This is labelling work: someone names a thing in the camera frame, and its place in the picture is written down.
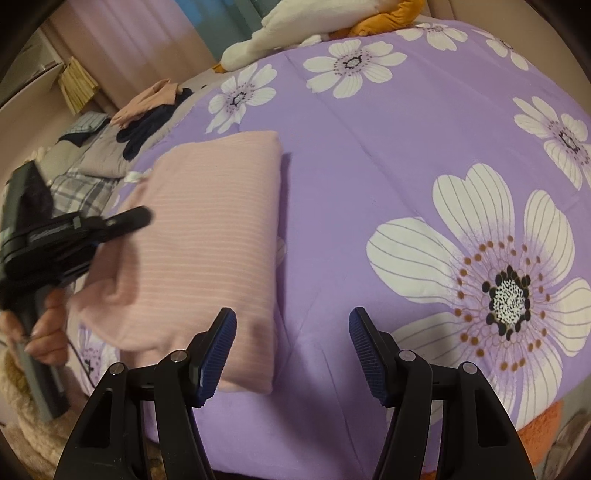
orange plush toy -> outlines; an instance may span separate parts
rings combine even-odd
[[[419,16],[424,6],[425,0],[403,0],[398,4],[396,10],[366,18],[353,28],[342,28],[332,32],[330,39],[369,37],[370,35],[380,35],[380,33],[393,32],[409,27]]]

pink curtain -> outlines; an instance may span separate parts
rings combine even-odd
[[[117,108],[160,79],[183,82],[215,64],[174,0],[68,0],[43,31]]]

pink towel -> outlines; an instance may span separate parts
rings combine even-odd
[[[174,105],[177,93],[182,89],[178,83],[170,83],[170,79],[160,80],[135,96],[119,110],[111,119],[111,125],[126,128],[133,120],[142,118],[146,112],[160,105]]]
[[[146,205],[152,224],[101,247],[74,314],[133,368],[186,348],[231,307],[220,388],[270,393],[281,153],[275,132],[247,132],[160,157],[121,208]]]

finger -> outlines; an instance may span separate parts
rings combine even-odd
[[[39,360],[42,364],[62,367],[68,361],[68,350],[67,348],[60,348],[59,350],[54,350],[43,356],[37,357],[37,360]]]
[[[22,337],[25,335],[25,330],[22,327],[21,322],[18,321],[18,318],[13,312],[8,310],[5,310],[2,312],[2,315],[0,315],[0,330],[2,330],[2,333],[13,342],[22,341]]]
[[[62,306],[66,302],[66,291],[63,288],[56,288],[52,290],[47,297],[45,297],[45,308],[55,309]]]
[[[31,332],[33,338],[40,338],[49,335],[58,330],[62,330],[66,324],[67,312],[66,307],[59,306],[53,309],[46,310],[41,315]]]
[[[54,350],[67,348],[67,345],[68,337],[65,332],[60,330],[50,335],[31,340],[25,347],[25,351],[32,357],[38,358]]]

white flower print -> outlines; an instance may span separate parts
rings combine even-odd
[[[509,57],[511,58],[511,61],[513,62],[513,64],[517,67],[520,68],[521,70],[529,70],[530,66],[527,63],[527,60],[524,59],[521,55],[519,55],[514,49],[513,47],[511,47],[511,45],[509,45],[507,42],[501,40],[500,38],[488,33],[488,32],[484,32],[482,30],[473,30],[476,33],[479,33],[480,35],[486,37],[488,40],[486,41],[486,44],[493,49],[493,51],[502,58],[505,58],[507,56],[507,54],[511,53],[509,55]]]
[[[577,355],[591,331],[589,284],[567,280],[574,261],[569,222],[536,190],[525,205],[524,236],[516,238],[511,192],[484,164],[465,180],[439,177],[433,202],[460,246],[421,218],[380,225],[367,244],[388,287],[416,303],[447,306],[394,338],[434,364],[478,364],[520,429],[554,401],[563,355]],[[431,421],[439,418],[440,405]]]
[[[395,67],[407,59],[404,53],[391,53],[393,48],[383,41],[362,47],[358,38],[333,43],[329,47],[332,57],[314,57],[304,62],[306,70],[320,73],[308,80],[306,86],[314,93],[320,93],[340,81],[333,96],[348,98],[362,87],[364,76],[370,82],[387,82],[392,79],[392,72],[386,67]]]
[[[258,72],[255,62],[245,68],[236,77],[231,77],[222,83],[223,93],[218,93],[209,101],[209,113],[216,114],[207,126],[205,133],[211,133],[216,128],[222,134],[232,126],[239,124],[246,113],[246,106],[264,105],[273,100],[277,92],[274,88],[265,87],[275,79],[277,71],[271,64],[265,65]]]
[[[105,343],[92,330],[83,325],[78,327],[78,349],[84,363],[84,366],[80,367],[86,370],[92,384],[82,371],[79,380],[84,392],[92,395],[94,386],[98,385],[107,369],[120,361],[119,351],[114,346]]]
[[[421,23],[414,28],[396,30],[396,33],[409,41],[421,38],[423,34],[426,34],[429,45],[441,51],[456,51],[457,45],[454,40],[465,42],[468,39],[468,35],[465,32],[457,28],[448,27],[442,23]]]
[[[525,113],[515,115],[515,123],[545,140],[544,150],[577,190],[583,184],[583,174],[591,186],[591,145],[583,143],[589,136],[587,125],[567,113],[558,118],[556,111],[538,97],[532,97],[532,105],[520,98],[513,101]]]

